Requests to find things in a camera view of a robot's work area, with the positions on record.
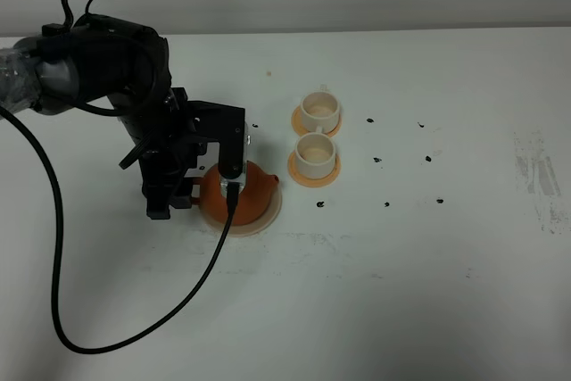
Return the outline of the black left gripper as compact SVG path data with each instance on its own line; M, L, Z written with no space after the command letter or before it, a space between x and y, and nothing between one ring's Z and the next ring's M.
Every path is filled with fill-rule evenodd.
M121 160L127 169L139 165L146 198L146 215L170 219L170 209L191 209L194 180L186 173L198 166L208 144L219 142L245 122L245 109L188 100L174 87L159 102L121 119L135 146Z

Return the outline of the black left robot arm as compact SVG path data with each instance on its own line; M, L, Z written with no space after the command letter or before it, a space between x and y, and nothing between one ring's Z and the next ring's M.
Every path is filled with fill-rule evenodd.
M86 14L69 29L45 25L40 36L3 49L1 105L12 114L76 108L118 119L134 142L120 167L139 165L151 219L191 207L186 173L210 143L219 146L216 190L246 183L245 110L173 87L168 40L141 24Z

